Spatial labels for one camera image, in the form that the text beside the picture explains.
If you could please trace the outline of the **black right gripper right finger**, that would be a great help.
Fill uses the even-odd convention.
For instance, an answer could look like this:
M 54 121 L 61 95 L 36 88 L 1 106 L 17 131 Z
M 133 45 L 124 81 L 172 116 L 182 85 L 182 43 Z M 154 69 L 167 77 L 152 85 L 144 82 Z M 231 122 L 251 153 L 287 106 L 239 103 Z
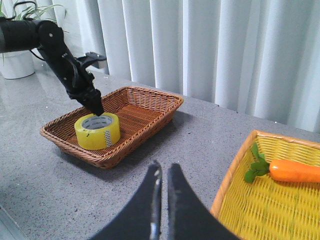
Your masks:
M 207 210 L 177 163 L 168 170 L 168 239 L 238 239 Z

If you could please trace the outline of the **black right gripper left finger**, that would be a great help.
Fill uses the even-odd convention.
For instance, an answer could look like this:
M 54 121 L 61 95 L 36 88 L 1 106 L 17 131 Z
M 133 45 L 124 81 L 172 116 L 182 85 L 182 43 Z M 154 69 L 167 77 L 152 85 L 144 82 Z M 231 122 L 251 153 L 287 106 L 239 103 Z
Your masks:
M 130 201 L 94 240 L 158 240 L 161 234 L 162 168 L 153 162 Z

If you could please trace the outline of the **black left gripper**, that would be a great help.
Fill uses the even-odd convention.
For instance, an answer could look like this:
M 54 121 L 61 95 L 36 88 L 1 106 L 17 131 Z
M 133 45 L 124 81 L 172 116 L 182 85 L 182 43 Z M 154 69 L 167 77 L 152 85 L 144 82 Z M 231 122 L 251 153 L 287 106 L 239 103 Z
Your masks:
M 104 113 L 101 93 L 93 85 L 93 74 L 82 68 L 70 53 L 54 54 L 54 72 L 64 85 L 68 96 L 77 100 L 96 116 Z

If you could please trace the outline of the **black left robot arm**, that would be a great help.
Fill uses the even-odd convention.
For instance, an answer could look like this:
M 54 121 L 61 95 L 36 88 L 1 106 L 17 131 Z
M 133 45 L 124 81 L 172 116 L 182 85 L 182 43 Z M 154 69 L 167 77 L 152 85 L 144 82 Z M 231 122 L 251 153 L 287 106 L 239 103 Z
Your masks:
M 68 96 L 77 100 L 95 117 L 105 111 L 101 93 L 93 85 L 94 76 L 86 67 L 103 61 L 103 56 L 89 53 L 74 58 L 64 42 L 63 30 L 49 20 L 0 19 L 1 53 L 37 48 Z M 157 240 L 161 226 L 162 170 L 158 162 L 149 166 L 147 174 L 122 211 L 93 236 L 94 240 Z

